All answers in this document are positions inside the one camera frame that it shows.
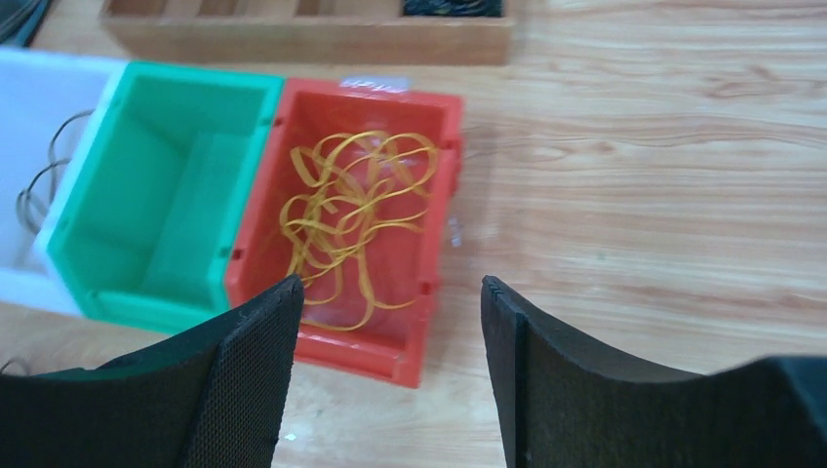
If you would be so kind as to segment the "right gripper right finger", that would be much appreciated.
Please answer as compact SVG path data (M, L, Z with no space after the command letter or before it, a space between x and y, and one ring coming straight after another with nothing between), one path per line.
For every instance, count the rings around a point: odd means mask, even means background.
M481 325L510 467L822 467L826 360L702 375L614 348L495 276Z

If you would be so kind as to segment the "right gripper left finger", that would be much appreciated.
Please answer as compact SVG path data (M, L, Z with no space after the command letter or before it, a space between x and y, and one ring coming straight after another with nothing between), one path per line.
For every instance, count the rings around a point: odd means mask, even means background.
M267 467L304 301L291 275L86 370L1 378L5 467Z

